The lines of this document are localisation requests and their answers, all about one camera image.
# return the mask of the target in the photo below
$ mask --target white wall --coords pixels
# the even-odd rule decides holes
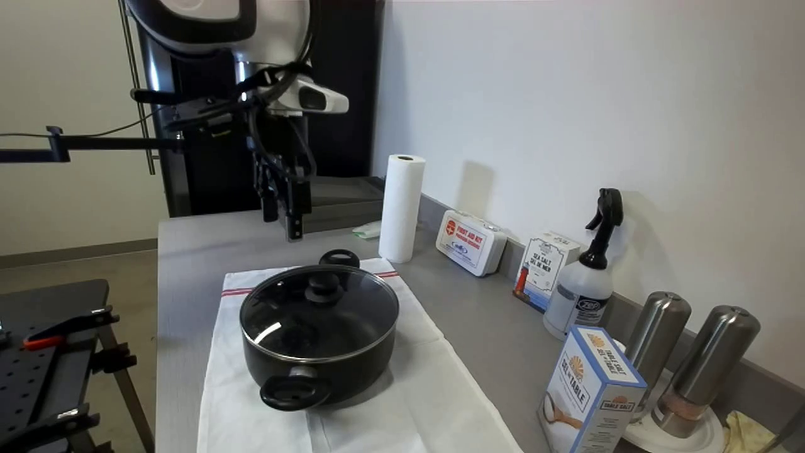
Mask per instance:
[[[623,191],[615,290],[673,290],[698,326],[754,313],[750,357],[805,384],[802,0],[390,0],[374,173],[428,158],[425,194],[524,242],[584,238]]]
[[[0,6],[0,134],[63,125],[96,134],[135,119],[116,0]],[[0,148],[44,140],[0,139]],[[75,163],[0,165],[0,257],[154,238],[161,175],[142,153],[72,153]]]

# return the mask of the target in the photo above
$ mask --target countertop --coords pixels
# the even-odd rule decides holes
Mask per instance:
[[[500,274],[475,279],[420,231],[414,257],[395,264],[458,357],[472,373],[524,450],[547,450],[536,399],[559,357],[541,314],[511,296]],[[155,450],[197,450],[197,425],[212,326],[227,271],[311,264],[327,248],[376,257],[376,242],[349,231],[287,242],[256,211],[168,218],[159,230]]]

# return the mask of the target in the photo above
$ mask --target white box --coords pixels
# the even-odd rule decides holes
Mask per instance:
[[[546,313],[555,284],[555,271],[581,255],[581,245],[563,233],[532,237],[524,252],[512,294]]]
[[[475,277],[493,274],[500,266],[505,231],[448,209],[436,237],[436,248]]]
[[[573,326],[561,348],[537,420],[554,453],[612,453],[647,382],[602,326]]]

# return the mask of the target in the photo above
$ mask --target stainless steel canister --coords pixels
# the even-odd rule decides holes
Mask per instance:
[[[746,309],[715,308],[695,339],[690,359],[651,412],[653,420],[677,437],[692,436],[756,333],[759,321]]]
[[[647,379],[647,396],[656,384],[663,365],[670,363],[683,321],[690,316],[690,303],[673,292],[651,292],[632,337],[627,343],[627,357],[637,373]]]

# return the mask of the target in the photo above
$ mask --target pot lid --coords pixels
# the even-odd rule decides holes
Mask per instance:
[[[314,264],[253,286],[241,305],[241,329],[275,357],[339,359],[385,339],[397,314],[397,294],[379,277]]]

